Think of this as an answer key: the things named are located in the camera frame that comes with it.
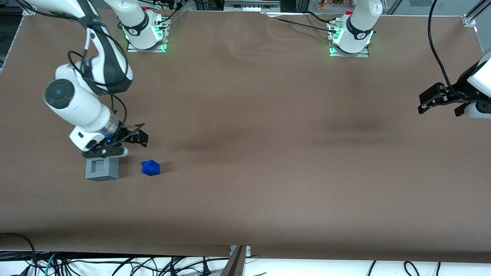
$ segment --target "metal bracket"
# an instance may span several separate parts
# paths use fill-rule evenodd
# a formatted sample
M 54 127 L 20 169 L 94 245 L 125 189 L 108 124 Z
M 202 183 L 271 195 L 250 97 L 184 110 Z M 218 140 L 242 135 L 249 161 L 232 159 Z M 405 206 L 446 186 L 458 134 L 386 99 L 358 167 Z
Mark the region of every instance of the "metal bracket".
M 229 256 L 232 256 L 232 254 L 235 252 L 235 249 L 237 248 L 237 246 L 230 246 L 230 249 L 228 251 L 228 255 Z M 246 257 L 250 257 L 250 246 L 246 246 Z
M 28 9 L 25 9 L 25 8 L 24 8 L 24 7 L 22 7 L 22 6 L 21 6 L 21 9 L 22 9 L 22 15 L 23 15 L 23 16 L 33 16 L 33 15 L 35 15 L 35 14 L 36 14 L 35 12 L 33 12 L 33 11 L 31 11 L 31 10 L 28 10 Z
M 243 276 L 246 257 L 250 256 L 250 246 L 230 246 L 230 252 L 232 256 L 220 276 Z
M 476 26 L 475 19 L 481 15 L 489 6 L 491 0 L 480 0 L 469 12 L 462 15 L 462 22 L 465 27 Z
M 464 24 L 464 27 L 475 27 L 476 26 L 476 21 L 468 21 L 468 17 L 466 14 L 462 15 L 462 23 Z

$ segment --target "robotic arm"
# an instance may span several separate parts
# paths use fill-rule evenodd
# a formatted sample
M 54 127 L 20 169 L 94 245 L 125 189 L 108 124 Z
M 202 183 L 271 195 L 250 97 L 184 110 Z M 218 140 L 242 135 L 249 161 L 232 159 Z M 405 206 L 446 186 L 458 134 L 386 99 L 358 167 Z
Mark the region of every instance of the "robotic arm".
M 466 114 L 470 118 L 491 119 L 491 51 L 463 72 L 452 87 L 436 83 L 419 95 L 419 114 L 436 106 L 452 103 L 461 105 L 456 116 Z
M 111 37 L 104 21 L 89 0 L 28 0 L 29 4 L 51 12 L 75 18 L 85 29 L 87 38 L 82 60 L 59 66 L 53 80 L 45 90 L 44 101 L 57 115 L 75 125 L 70 134 L 72 142 L 86 158 L 123 157 L 128 150 L 121 142 L 146 146 L 148 135 L 139 128 L 130 132 L 117 116 L 98 97 L 124 92 L 133 80 L 124 50 Z M 120 18 L 148 17 L 139 12 L 122 13 Z M 90 42 L 98 55 L 86 57 Z

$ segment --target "brown paper sheet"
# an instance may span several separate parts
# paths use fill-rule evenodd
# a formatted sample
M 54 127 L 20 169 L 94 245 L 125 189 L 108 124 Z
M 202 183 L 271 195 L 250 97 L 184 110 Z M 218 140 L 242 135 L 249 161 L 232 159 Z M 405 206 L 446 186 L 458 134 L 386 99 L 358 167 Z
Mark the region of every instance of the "brown paper sheet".
M 85 31 L 26 17 L 0 77 L 0 231 L 43 250 L 491 262 L 491 125 L 450 106 L 417 113 L 443 81 L 426 23 L 381 17 L 370 58 L 340 58 L 322 32 L 189 12 L 167 53 L 128 54 L 135 80 L 120 96 L 150 140 L 128 146 L 121 179 L 97 183 L 42 100 Z M 458 17 L 433 30 L 455 81 L 482 54 L 476 33 Z M 168 172 L 142 174 L 149 159 Z

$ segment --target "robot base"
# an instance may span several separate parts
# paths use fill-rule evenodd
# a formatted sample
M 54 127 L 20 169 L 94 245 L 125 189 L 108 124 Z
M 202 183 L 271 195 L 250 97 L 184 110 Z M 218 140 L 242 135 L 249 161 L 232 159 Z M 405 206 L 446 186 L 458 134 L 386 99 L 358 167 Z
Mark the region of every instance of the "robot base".
M 340 24 L 339 22 L 341 21 L 341 18 L 338 17 L 336 18 L 336 20 L 332 20 L 330 23 L 327 23 L 327 29 L 333 29 L 337 32 L 341 32 L 342 30 L 340 30 Z M 361 50 L 361 52 L 359 53 L 355 53 L 355 54 L 352 54 L 352 53 L 347 53 L 343 50 L 341 50 L 341 48 L 339 48 L 339 46 L 335 43 L 333 43 L 333 39 L 336 35 L 338 35 L 338 33 L 327 33 L 328 35 L 328 39 L 329 39 L 329 55 L 330 56 L 344 56 L 344 57 L 369 57 L 369 53 L 368 53 L 368 46 L 365 46 L 365 48 L 363 48 L 363 50 Z
M 157 42 L 153 47 L 148 48 L 148 49 L 138 49 L 135 46 L 133 46 L 129 41 L 128 41 L 128 52 L 133 52 L 133 53 L 165 53 L 167 51 L 167 42 L 169 40 L 169 29 L 170 29 L 170 23 L 171 19 L 167 19 L 167 21 L 161 23 L 157 28 L 160 28 L 160 30 L 157 30 L 157 35 L 162 36 L 163 39 L 159 42 Z

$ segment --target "cable connector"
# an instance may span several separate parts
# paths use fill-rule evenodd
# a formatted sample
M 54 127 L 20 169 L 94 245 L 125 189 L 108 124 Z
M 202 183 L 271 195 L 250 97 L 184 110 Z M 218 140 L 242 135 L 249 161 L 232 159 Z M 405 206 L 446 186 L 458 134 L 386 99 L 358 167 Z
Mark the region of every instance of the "cable connector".
M 212 272 L 208 268 L 208 262 L 206 261 L 206 258 L 203 257 L 203 276 L 209 276 Z

